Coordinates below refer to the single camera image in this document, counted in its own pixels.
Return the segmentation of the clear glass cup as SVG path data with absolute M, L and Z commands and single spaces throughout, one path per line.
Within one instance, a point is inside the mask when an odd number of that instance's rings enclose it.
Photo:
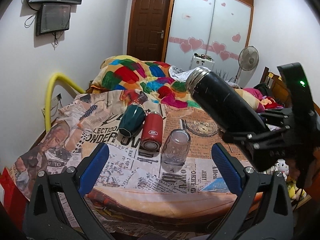
M 162 161 L 168 165 L 183 166 L 191 145 L 190 134 L 183 129 L 174 129 L 167 137 L 162 150 Z

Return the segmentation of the white grey crumpled cloth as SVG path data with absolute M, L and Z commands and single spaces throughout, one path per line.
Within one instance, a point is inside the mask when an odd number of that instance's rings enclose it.
M 193 71 L 194 71 L 193 69 L 186 71 L 176 66 L 170 66 L 168 70 L 169 76 L 175 81 L 179 81 L 179 82 L 185 82 L 187 78 L 192 74 Z

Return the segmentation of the red insulated cup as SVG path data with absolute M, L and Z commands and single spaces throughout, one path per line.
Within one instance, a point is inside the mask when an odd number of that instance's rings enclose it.
M 163 118 L 158 112 L 150 112 L 144 122 L 140 146 L 150 152 L 161 148 L 163 138 Z

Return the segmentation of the white small appliance box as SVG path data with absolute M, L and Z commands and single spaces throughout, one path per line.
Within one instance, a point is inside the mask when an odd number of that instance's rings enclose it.
M 214 69 L 214 64 L 214 59 L 210 56 L 195 53 L 191 59 L 189 69 L 192 70 L 196 67 L 205 67 L 212 71 Z

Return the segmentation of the wooden bed headboard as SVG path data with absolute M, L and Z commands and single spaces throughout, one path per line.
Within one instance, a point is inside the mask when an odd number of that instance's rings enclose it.
M 265 67 L 260 82 L 268 85 L 277 103 L 284 107 L 292 106 L 291 95 L 281 76 L 274 74 L 268 67 Z

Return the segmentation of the black thermos bottle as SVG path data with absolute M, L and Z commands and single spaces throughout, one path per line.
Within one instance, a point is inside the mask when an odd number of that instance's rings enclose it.
M 225 132 L 258 134 L 269 130 L 254 109 L 214 72 L 195 68 L 185 87 L 193 100 Z

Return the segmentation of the newspaper print cloth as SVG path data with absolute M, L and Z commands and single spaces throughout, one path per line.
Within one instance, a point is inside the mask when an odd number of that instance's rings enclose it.
M 185 122 L 213 121 L 202 109 L 175 108 L 141 95 L 127 103 L 120 99 L 122 93 L 79 95 L 63 107 L 44 139 L 10 169 L 14 183 L 30 198 L 39 171 L 59 174 L 78 166 L 103 142 L 110 156 L 85 200 L 109 232 L 137 237 L 155 233 L 169 239 L 209 233 L 236 200 L 211 158 L 212 146 L 221 142 L 219 129 L 212 137 L 199 137 L 187 130 Z M 167 165 L 160 152 L 143 150 L 141 133 L 130 138 L 119 133 L 129 105 L 158 112 L 163 118 L 163 139 L 179 128 L 190 134 L 183 166 Z

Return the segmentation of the small black wall monitor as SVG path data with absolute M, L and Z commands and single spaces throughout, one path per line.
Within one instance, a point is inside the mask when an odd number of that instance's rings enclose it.
M 68 30 L 70 18 L 71 5 L 43 4 L 36 16 L 35 35 Z

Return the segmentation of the standing electric fan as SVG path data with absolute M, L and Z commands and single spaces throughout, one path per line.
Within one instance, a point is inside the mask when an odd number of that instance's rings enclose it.
M 235 76 L 235 82 L 240 79 L 241 72 L 252 71 L 259 63 L 259 52 L 254 46 L 245 47 L 238 57 L 239 69 Z

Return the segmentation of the glass ashtray dish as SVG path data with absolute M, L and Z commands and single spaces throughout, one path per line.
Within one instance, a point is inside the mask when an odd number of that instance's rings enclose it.
M 186 121 L 187 130 L 199 137 L 212 137 L 217 134 L 217 124 L 213 121 Z

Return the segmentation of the red cardboard box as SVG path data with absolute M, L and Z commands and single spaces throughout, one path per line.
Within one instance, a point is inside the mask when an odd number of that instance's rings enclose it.
M 22 231 L 27 199 L 15 185 L 7 168 L 1 174 L 1 203 L 14 226 Z

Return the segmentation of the dark green ceramic cup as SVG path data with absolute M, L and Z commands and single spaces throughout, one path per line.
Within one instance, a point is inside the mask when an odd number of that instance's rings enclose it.
M 132 137 L 142 126 L 146 113 L 139 105 L 129 105 L 124 112 L 119 124 L 119 133 L 126 137 Z

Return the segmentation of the red plush toy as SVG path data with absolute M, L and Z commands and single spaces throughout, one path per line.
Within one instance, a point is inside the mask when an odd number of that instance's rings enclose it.
M 260 103 L 264 107 L 264 109 L 281 109 L 282 105 L 276 102 L 276 100 L 271 96 L 264 97 Z

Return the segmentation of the brown wooden door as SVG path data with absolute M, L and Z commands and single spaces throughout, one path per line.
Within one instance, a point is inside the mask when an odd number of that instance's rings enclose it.
M 132 0 L 127 55 L 161 61 L 170 0 Z

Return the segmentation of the dry twig decoration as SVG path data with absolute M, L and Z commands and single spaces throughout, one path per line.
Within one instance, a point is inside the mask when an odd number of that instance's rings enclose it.
M 221 79 L 225 80 L 225 81 L 233 81 L 234 77 L 233 76 L 229 76 L 229 72 L 226 72 L 224 70 L 216 70 L 215 74 L 218 75 Z

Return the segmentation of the white sliding wardrobe with hearts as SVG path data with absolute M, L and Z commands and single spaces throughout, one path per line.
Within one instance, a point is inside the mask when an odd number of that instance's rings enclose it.
M 190 70 L 193 55 L 204 54 L 214 59 L 213 72 L 221 69 L 235 77 L 252 12 L 239 0 L 173 0 L 165 62 Z

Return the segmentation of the colourful patchwork blanket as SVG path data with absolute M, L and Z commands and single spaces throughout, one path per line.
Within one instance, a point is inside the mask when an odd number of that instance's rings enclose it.
M 129 55 L 112 56 L 102 62 L 91 88 L 94 93 L 122 90 L 120 99 L 127 103 L 137 101 L 141 95 L 175 108 L 200 108 L 188 93 L 185 82 L 169 76 L 170 66 L 159 61 L 140 61 Z

